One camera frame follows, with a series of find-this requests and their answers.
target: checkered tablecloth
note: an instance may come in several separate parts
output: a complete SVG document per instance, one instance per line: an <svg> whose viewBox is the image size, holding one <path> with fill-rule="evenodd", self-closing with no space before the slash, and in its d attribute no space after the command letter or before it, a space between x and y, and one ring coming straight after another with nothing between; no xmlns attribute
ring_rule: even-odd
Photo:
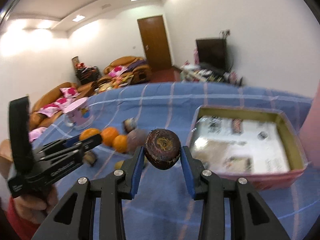
<svg viewBox="0 0 320 240"><path fill-rule="evenodd" d="M110 90L89 98L95 120L91 127L110 125L119 130L121 122L135 117L138 127L146 130L166 128L174 131L184 145L190 133L195 110L200 105L247 106L280 109L286 113L296 132L303 124L312 100L303 96L261 88L218 83L159 83ZM34 147L69 138L81 131L67 127L64 117L51 125ZM119 160L129 158L100 145L94 149L99 159L91 168L82 165L57 183L61 197L79 177L103 178ZM320 172L307 168L290 187L260 192L281 221L292 240L300 240L320 214ZM226 239L230 239L230 215L227 200ZM142 172L138 194L123 201L127 240L197 239L202 201L193 201L187 193L180 162L167 171L148 165ZM99 239L99 202L96 207L94 239Z"/></svg>

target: air vent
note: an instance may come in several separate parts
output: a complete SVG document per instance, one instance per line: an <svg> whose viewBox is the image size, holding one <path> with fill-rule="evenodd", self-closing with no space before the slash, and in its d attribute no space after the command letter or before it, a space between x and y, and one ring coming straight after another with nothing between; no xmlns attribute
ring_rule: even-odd
<svg viewBox="0 0 320 240"><path fill-rule="evenodd" d="M101 6L101 9L103 10L103 9L108 8L108 7L110 7L110 6L111 6L111 4L107 3L107 4L105 4L105 5L102 5L102 6Z"/></svg>

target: brown door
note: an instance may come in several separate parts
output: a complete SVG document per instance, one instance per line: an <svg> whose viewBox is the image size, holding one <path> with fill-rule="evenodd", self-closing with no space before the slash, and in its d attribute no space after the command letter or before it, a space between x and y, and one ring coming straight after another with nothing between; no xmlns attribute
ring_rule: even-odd
<svg viewBox="0 0 320 240"><path fill-rule="evenodd" d="M146 57L153 72L171 68L171 57L162 15L138 20Z"/></svg>

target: blue gripper pad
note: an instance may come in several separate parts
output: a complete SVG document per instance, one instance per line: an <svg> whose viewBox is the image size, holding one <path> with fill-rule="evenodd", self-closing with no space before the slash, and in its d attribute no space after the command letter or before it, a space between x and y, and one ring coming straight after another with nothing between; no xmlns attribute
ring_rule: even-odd
<svg viewBox="0 0 320 240"><path fill-rule="evenodd" d="M187 159L187 155L183 147L181 147L181 150L180 150L180 160L181 160L181 166L183 170L184 179L186 181L188 193L194 199L196 197L194 178L193 178L192 171Z"/></svg>
<svg viewBox="0 0 320 240"><path fill-rule="evenodd" d="M75 143L77 143L77 142L79 141L79 137L80 137L80 135L77 135L77 136L75 136L75 137L72 137L72 138L68 139L68 140L65 142L64 146L65 146L66 148L69 148L69 147L73 146Z"/></svg>
<svg viewBox="0 0 320 240"><path fill-rule="evenodd" d="M134 196L138 192L141 173L142 173L142 169L143 169L143 163L144 163L144 151L143 151L143 147L141 147L140 152L139 152L139 157L137 160L137 164L136 164L136 167L134 168L134 172L133 172L133 175L131 178L130 195L131 195L132 199L134 199Z"/></svg>

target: television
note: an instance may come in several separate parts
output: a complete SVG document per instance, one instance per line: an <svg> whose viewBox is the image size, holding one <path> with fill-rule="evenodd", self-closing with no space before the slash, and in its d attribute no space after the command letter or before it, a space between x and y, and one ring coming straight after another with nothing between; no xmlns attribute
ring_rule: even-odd
<svg viewBox="0 0 320 240"><path fill-rule="evenodd" d="M199 62L207 63L216 69L228 72L226 39L210 38L196 40Z"/></svg>

